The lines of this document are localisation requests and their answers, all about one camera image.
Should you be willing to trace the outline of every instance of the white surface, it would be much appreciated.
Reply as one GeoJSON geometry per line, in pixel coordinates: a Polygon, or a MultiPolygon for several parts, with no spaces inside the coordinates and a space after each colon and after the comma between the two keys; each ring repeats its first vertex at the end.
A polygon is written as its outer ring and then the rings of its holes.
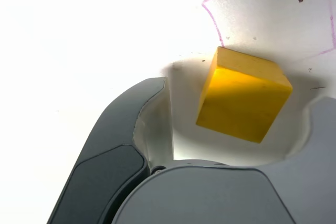
{"type": "Polygon", "coordinates": [[[304,140],[305,105],[335,96],[336,0],[205,3],[226,47],[274,60],[292,80],[290,106],[273,129],[283,141],[257,146],[193,123],[220,45],[202,1],[0,0],[0,223],[45,223],[102,110],[145,78],[172,80],[176,158],[267,163],[304,140]]]}

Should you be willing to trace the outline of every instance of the yellow wooden cube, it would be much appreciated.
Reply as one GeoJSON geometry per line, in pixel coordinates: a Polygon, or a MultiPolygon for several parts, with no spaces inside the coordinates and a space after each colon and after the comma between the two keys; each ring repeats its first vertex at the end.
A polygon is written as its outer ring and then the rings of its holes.
{"type": "Polygon", "coordinates": [[[218,47],[196,124],[260,143],[291,92],[276,63],[218,47]]]}

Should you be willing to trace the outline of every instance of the yellow block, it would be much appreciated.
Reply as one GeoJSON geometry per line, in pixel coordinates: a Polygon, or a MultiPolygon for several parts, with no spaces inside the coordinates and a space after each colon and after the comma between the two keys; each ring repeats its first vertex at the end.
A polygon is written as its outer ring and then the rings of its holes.
{"type": "Polygon", "coordinates": [[[196,124],[260,143],[291,92],[276,63],[218,47],[196,124]]]}

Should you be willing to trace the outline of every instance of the pink marker line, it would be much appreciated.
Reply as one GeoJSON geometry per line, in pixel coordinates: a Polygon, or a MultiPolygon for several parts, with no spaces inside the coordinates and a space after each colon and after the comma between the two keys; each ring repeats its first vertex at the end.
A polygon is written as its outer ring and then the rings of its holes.
{"type": "Polygon", "coordinates": [[[219,36],[219,41],[220,41],[222,47],[224,47],[224,43],[223,43],[223,39],[222,39],[222,35],[221,35],[221,32],[220,32],[219,29],[218,29],[218,26],[217,26],[216,20],[215,20],[215,18],[214,18],[214,15],[212,15],[212,13],[210,12],[210,10],[205,6],[205,3],[208,2],[208,1],[209,1],[209,0],[203,0],[203,1],[202,1],[202,7],[209,13],[210,18],[212,19],[212,21],[213,21],[213,23],[214,23],[214,25],[215,25],[215,27],[216,27],[216,30],[217,30],[217,33],[218,33],[218,36],[219,36]]]}
{"type": "Polygon", "coordinates": [[[334,28],[334,16],[333,16],[333,13],[332,13],[332,2],[331,2],[331,0],[328,0],[328,6],[329,6],[329,14],[330,14],[332,44],[333,44],[334,48],[336,48],[336,38],[335,38],[335,28],[334,28]]]}

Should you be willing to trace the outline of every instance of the dark gray gripper pad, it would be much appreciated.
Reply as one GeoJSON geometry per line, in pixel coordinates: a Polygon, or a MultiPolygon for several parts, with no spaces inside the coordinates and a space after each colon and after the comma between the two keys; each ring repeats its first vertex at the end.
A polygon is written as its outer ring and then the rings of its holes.
{"type": "Polygon", "coordinates": [[[294,224],[268,178],[256,169],[173,167],[147,178],[112,224],[294,224]]]}
{"type": "Polygon", "coordinates": [[[111,223],[125,197],[150,175],[133,131],[144,104],[164,88],[144,80],[117,97],[93,127],[48,224],[111,223]]]}

